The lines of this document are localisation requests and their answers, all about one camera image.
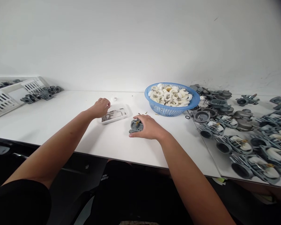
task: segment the small metal part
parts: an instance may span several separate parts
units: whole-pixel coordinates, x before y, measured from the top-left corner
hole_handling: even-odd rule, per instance
[[[241,139],[239,141],[232,141],[233,137],[237,137],[236,139]],[[238,135],[229,135],[224,136],[222,138],[218,137],[215,139],[217,144],[216,147],[224,154],[232,154],[233,151],[236,151],[239,154],[249,155],[253,152],[253,148],[250,150],[243,150],[242,147],[244,144],[248,142],[246,139],[242,139]]]
[[[32,103],[36,102],[36,99],[33,95],[27,94],[27,95],[25,95],[25,97],[21,98],[20,101],[25,102],[27,104],[32,104]]]
[[[131,121],[130,124],[131,130],[129,131],[129,133],[134,133],[134,132],[140,132],[143,130],[144,125],[142,124],[142,122],[139,119],[135,119]]]

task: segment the person's leg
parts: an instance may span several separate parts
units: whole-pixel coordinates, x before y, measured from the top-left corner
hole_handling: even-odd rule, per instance
[[[132,179],[131,165],[117,160],[108,161],[85,224],[119,224],[121,220],[128,219]]]

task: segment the hand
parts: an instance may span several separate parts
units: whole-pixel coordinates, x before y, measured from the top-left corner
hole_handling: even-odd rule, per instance
[[[146,138],[146,139],[156,139],[157,141],[162,140],[166,136],[170,135],[161,125],[159,125],[151,116],[149,115],[139,115],[133,117],[134,119],[139,119],[144,128],[140,132],[134,132],[129,134],[131,138]]]
[[[106,98],[99,98],[95,104],[86,110],[92,118],[101,118],[107,114],[110,108],[110,101]]]

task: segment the gray plastic part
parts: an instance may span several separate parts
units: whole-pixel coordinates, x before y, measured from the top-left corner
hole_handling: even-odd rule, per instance
[[[225,107],[225,110],[228,110],[231,107],[231,105],[227,104],[226,100],[219,100],[219,99],[211,100],[210,105],[211,105],[211,107],[213,107],[215,109],[221,109],[221,108]]]
[[[270,117],[271,114],[272,113],[264,115],[259,119],[256,119],[256,122],[258,122],[261,127],[263,127],[265,125],[271,125],[272,127],[281,126],[281,116],[276,117],[276,118],[271,118]]]
[[[257,105],[260,99],[254,99],[257,96],[257,94],[254,95],[242,95],[242,98],[237,98],[237,104],[240,106],[245,106],[247,104],[253,104]]]
[[[237,104],[239,104],[239,106],[245,106],[249,103],[249,101],[244,98],[237,98],[236,101],[237,101]]]
[[[229,135],[229,136],[224,136],[222,138],[218,137],[216,138],[216,146],[217,148],[225,154],[232,154],[233,151],[236,151],[239,154],[244,154],[244,155],[249,155],[253,152],[253,149],[249,151],[244,151],[240,147],[242,146],[242,143],[247,143],[247,140],[242,140],[242,141],[231,141],[230,138],[233,136],[237,136],[241,138],[238,135]]]
[[[208,111],[192,112],[191,115],[195,122],[204,123],[210,120],[210,113]]]
[[[254,149],[259,149],[261,145],[271,146],[271,143],[265,138],[263,138],[262,136],[250,135],[250,138],[251,138],[250,143]]]
[[[207,139],[211,139],[211,138],[213,138],[213,135],[212,135],[212,134],[215,134],[215,135],[218,135],[218,136],[223,136],[223,135],[224,135],[224,131],[225,131],[226,126],[225,126],[223,123],[217,122],[217,123],[219,123],[219,124],[224,128],[221,132],[216,131],[216,127],[214,127],[214,126],[209,127],[209,126],[207,125],[207,123],[208,123],[208,122],[205,122],[205,123],[203,123],[201,126],[198,127],[198,130],[200,131],[200,134],[201,134],[203,137],[205,137],[205,138],[207,138]]]
[[[21,98],[20,101],[25,102],[27,104],[32,104],[36,102],[36,99],[33,95],[27,94],[25,97]]]
[[[278,140],[276,138],[270,137],[271,134],[267,134],[265,132],[262,132],[261,136],[258,136],[260,139],[268,141],[271,146],[274,148],[280,149],[281,150],[281,140]]]
[[[238,157],[234,155],[231,156],[230,159],[233,162],[231,166],[234,172],[244,179],[252,179],[254,176],[257,176],[262,181],[268,182],[269,184],[276,184],[280,180],[280,177],[270,178],[264,175],[265,169],[268,166],[272,167],[272,164],[251,163],[248,160],[251,157],[257,157],[262,159],[259,155],[241,155]]]
[[[280,110],[281,109],[281,97],[274,97],[270,100],[270,102],[277,104],[277,106],[274,107],[274,109],[276,110]]]
[[[39,93],[39,97],[41,99],[44,99],[44,100],[48,101],[48,100],[53,98],[53,95],[48,90],[44,90],[44,91]]]
[[[262,157],[267,161],[270,162],[272,164],[275,165],[276,170],[278,171],[278,173],[281,175],[281,161],[278,161],[274,158],[272,158],[266,150],[268,150],[269,148],[272,148],[271,146],[260,146],[260,151],[262,154]]]
[[[134,133],[134,132],[140,132],[143,130],[144,125],[139,119],[132,120],[130,124],[131,130],[129,130],[129,133]]]
[[[14,83],[20,83],[20,82],[22,82],[22,81],[19,80],[19,79],[15,79],[15,80],[13,80],[13,82],[14,82]]]
[[[209,112],[210,114],[210,118],[213,118],[217,115],[217,111],[211,109],[211,108],[203,108],[201,109],[202,111],[206,111],[206,112]]]

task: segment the white table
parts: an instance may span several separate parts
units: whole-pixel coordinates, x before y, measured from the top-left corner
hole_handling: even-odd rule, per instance
[[[258,96],[258,97],[260,98],[258,105],[248,104],[244,107],[239,106],[235,99],[241,98],[240,95],[233,95],[232,98],[228,99],[227,102],[228,102],[228,104],[232,105],[232,107],[234,108],[234,111],[250,109],[252,111],[252,113],[254,114],[253,119],[260,118],[263,115],[266,115],[266,114],[269,114],[269,113],[272,113],[275,111],[273,109],[273,107],[275,107],[276,104],[271,103],[269,101],[271,98],[273,98],[275,96]],[[260,135],[258,133],[258,131],[240,132],[238,130],[230,129],[230,128],[226,128],[225,132],[224,132],[224,135],[238,135],[241,138],[244,138],[247,140],[251,139],[249,137],[251,134]],[[229,159],[230,155],[226,155],[226,154],[223,154],[222,152],[220,152],[216,147],[216,141],[214,139],[203,138],[203,140],[204,140],[210,154],[212,155],[212,158],[214,159],[215,164],[222,177],[268,184],[268,183],[262,181],[261,179],[259,179],[258,177],[253,177],[252,180],[247,180],[247,179],[241,178],[239,175],[237,175],[234,172],[234,170],[231,167],[231,160]],[[278,183],[275,184],[275,186],[281,187],[281,179]]]
[[[130,107],[128,118],[101,125],[93,121],[85,132],[76,152],[111,159],[168,168],[162,149],[156,140],[129,138],[133,116],[147,114],[167,129],[206,176],[220,177],[192,120],[185,115],[163,117],[155,115],[144,93],[63,91],[52,100],[23,105],[0,117],[0,138],[42,145],[81,111],[98,98],[117,97],[115,103]]]

